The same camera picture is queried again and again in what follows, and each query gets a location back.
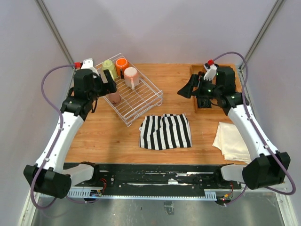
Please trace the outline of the small pink mug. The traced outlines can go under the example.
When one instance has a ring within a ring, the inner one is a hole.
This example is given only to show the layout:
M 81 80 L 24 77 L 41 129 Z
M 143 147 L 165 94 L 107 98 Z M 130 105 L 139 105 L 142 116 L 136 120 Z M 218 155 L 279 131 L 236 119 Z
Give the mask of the small pink mug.
M 121 101 L 121 96 L 119 92 L 108 94 L 108 100 L 111 104 L 118 104 Z

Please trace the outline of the large pink mug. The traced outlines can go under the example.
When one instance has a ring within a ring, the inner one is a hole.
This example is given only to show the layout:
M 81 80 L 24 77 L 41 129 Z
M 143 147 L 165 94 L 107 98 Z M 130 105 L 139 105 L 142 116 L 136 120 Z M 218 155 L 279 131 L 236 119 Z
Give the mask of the large pink mug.
M 136 68 L 128 67 L 124 71 L 124 81 L 132 90 L 139 84 L 139 73 Z

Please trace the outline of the light green mug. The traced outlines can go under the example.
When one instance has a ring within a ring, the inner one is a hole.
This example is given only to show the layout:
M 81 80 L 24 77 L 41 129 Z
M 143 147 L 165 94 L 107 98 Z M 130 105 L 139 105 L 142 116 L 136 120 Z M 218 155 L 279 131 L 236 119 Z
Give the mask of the light green mug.
M 111 77 L 113 80 L 116 80 L 118 78 L 118 74 L 116 71 L 115 64 L 111 60 L 105 60 L 102 62 L 102 69 L 109 70 Z

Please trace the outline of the orange mug black handle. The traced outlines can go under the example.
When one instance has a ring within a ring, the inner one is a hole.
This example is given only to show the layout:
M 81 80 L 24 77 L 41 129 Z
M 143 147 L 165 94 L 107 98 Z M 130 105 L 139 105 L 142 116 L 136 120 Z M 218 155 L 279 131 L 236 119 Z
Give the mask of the orange mug black handle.
M 122 57 L 116 60 L 115 67 L 117 71 L 117 75 L 124 79 L 124 71 L 129 67 L 129 62 L 126 58 Z

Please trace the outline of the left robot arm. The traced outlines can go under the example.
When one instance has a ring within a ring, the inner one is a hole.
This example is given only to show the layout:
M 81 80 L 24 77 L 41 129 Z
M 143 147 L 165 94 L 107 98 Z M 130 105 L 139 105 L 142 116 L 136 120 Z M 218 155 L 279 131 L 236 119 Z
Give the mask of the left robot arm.
M 95 163 L 84 161 L 69 169 L 63 169 L 63 165 L 77 131 L 87 115 L 95 112 L 98 98 L 117 91 L 109 70 L 104 75 L 106 82 L 93 69 L 75 72 L 74 86 L 58 110 L 59 121 L 47 147 L 34 165 L 24 168 L 32 191 L 62 199 L 72 186 L 81 182 L 90 186 L 100 183 L 99 165 Z

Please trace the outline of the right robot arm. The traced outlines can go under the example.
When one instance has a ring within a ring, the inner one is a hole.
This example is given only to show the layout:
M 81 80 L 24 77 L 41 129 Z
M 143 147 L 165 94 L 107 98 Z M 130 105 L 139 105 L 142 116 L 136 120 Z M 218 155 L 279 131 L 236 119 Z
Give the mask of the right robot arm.
M 237 127 L 249 151 L 251 162 L 246 166 L 223 165 L 213 176 L 213 183 L 224 188 L 230 181 L 244 183 L 254 190 L 283 183 L 290 156 L 280 152 L 269 141 L 257 122 L 249 102 L 236 89 L 236 76 L 231 67 L 212 67 L 206 73 L 192 74 L 177 93 L 185 98 L 215 99 Z

